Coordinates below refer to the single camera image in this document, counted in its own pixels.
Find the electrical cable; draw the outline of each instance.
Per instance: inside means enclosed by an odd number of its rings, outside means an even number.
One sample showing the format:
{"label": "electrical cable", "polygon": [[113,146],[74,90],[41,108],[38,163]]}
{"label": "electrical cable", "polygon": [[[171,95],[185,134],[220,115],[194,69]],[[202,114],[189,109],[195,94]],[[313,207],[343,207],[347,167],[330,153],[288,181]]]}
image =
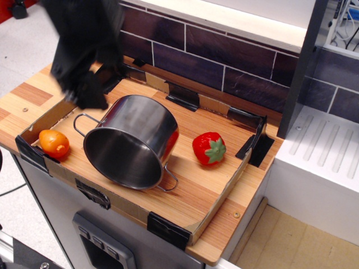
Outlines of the electrical cable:
{"label": "electrical cable", "polygon": [[[354,31],[355,31],[354,19],[353,19],[352,15],[350,14],[349,11],[348,11],[347,13],[348,13],[348,16],[350,17],[350,19],[351,19],[351,21],[352,21],[352,23],[353,23],[353,30],[352,30],[352,34],[353,34]],[[348,19],[346,20],[346,24],[345,24],[345,31],[346,31],[346,34],[348,35],[348,33],[347,33],[347,24],[348,24]],[[341,37],[339,37],[339,36],[338,36],[338,27],[339,27],[339,25],[337,25],[337,27],[335,27],[335,36],[336,36],[338,39],[345,41],[345,40],[348,40],[348,39],[350,39],[350,38],[352,38],[352,37],[354,36],[354,35],[348,35],[347,38],[341,38]]]}
{"label": "electrical cable", "polygon": [[[336,39],[336,37],[332,40],[332,43],[335,43],[335,46],[338,47],[338,42],[335,41],[335,39]],[[345,46],[346,46],[346,45],[347,45],[347,42],[346,42],[345,40],[343,40],[343,39],[341,39],[341,40],[344,42],[344,44],[345,44]]]}
{"label": "electrical cable", "polygon": [[354,49],[353,49],[354,52],[355,52],[358,45],[359,45],[359,43],[357,43],[356,46],[354,47]]}
{"label": "electrical cable", "polygon": [[353,38],[356,36],[356,34],[358,33],[358,31],[359,31],[359,27],[358,27],[358,29],[355,31],[355,33],[353,34],[353,36],[350,38],[350,40],[348,41],[348,44],[346,45],[346,49],[348,49],[349,44],[351,43],[351,41],[353,40]]}
{"label": "electrical cable", "polygon": [[1,197],[1,196],[4,196],[4,195],[7,195],[7,194],[9,194],[9,193],[11,193],[11,192],[14,192],[14,191],[16,191],[17,189],[20,189],[20,188],[22,188],[22,187],[25,186],[25,185],[26,185],[26,183],[24,183],[23,185],[20,185],[20,186],[18,186],[18,187],[16,187],[16,188],[14,188],[14,189],[11,189],[10,191],[1,193],[1,194],[0,194],[0,197]]}

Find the white floor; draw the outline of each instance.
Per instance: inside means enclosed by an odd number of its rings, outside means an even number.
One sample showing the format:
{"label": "white floor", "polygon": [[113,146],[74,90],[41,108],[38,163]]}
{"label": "white floor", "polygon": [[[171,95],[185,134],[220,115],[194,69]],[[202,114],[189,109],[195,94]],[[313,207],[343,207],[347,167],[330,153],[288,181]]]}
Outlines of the white floor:
{"label": "white floor", "polygon": [[[22,20],[0,24],[0,97],[53,60],[58,34],[39,4]],[[1,149],[0,195],[24,183],[10,153]],[[3,231],[53,260],[71,268],[27,186],[0,197]]]}

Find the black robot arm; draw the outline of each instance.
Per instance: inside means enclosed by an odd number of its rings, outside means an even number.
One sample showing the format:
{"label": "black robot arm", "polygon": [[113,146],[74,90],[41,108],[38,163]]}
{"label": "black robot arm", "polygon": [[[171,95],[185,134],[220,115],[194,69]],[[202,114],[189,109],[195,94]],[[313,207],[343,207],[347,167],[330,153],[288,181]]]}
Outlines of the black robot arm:
{"label": "black robot arm", "polygon": [[[119,34],[124,14],[119,0],[42,0],[59,33],[51,74],[68,101],[81,109],[106,109],[106,69],[121,74]],[[94,74],[90,67],[102,63]]]}

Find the wood grain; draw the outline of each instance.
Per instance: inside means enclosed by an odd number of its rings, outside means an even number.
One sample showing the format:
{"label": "wood grain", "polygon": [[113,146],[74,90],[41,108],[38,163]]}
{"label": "wood grain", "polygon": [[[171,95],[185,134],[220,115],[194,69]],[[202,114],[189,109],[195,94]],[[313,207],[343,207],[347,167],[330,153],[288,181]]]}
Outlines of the wood grain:
{"label": "wood grain", "polygon": [[[35,74],[13,92],[0,99],[0,145],[18,155],[15,137],[41,118],[49,109],[59,103],[63,96],[55,80],[49,75],[50,66]],[[35,92],[39,101],[27,96]],[[96,119],[102,119],[106,111],[75,109],[66,115],[54,128],[65,133],[70,139],[70,151],[60,159],[61,174],[67,177],[77,175],[88,184],[106,191],[113,209],[120,214],[146,225],[146,214],[153,211],[177,225],[194,231],[204,219],[214,201],[219,197],[229,179],[236,172],[241,160],[234,155],[253,134],[221,115],[199,109],[191,112],[165,99],[166,94],[138,82],[122,80],[107,97],[110,104],[129,94],[151,97],[165,105],[175,116],[179,124],[180,138],[169,159],[169,169],[179,178],[179,186],[172,193],[164,193],[154,188],[148,191],[134,191],[119,186],[102,176],[88,161],[83,148],[83,136],[73,128],[76,115],[86,112]],[[96,126],[90,120],[78,122],[78,128],[87,133]],[[186,252],[195,258],[215,265],[222,255],[232,234],[241,221],[233,216],[238,212],[245,214],[262,179],[268,171],[282,140],[275,137],[278,126],[268,125],[268,134],[275,138],[275,143],[259,168],[248,165],[231,193],[224,200],[211,222],[208,223],[198,241],[189,245]],[[222,163],[215,167],[200,165],[192,152],[191,142],[199,134],[217,131],[226,142],[227,152]],[[74,179],[67,183],[74,185]],[[172,179],[165,175],[161,185],[171,185]],[[134,205],[133,211],[123,205]]]}

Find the stainless steel pot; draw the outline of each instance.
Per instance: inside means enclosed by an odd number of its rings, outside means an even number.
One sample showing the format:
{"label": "stainless steel pot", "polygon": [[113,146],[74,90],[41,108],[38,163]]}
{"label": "stainless steel pot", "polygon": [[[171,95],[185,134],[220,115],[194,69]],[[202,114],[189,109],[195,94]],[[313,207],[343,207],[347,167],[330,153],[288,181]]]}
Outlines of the stainless steel pot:
{"label": "stainless steel pot", "polygon": [[[98,125],[84,135],[76,128],[79,117],[86,116]],[[99,121],[82,113],[73,127],[84,138],[84,150],[92,165],[105,177],[132,189],[159,187],[168,192],[178,185],[167,169],[167,161],[179,135],[171,112],[157,101],[141,95],[117,100]],[[166,170],[176,185],[164,189],[158,184]]]}

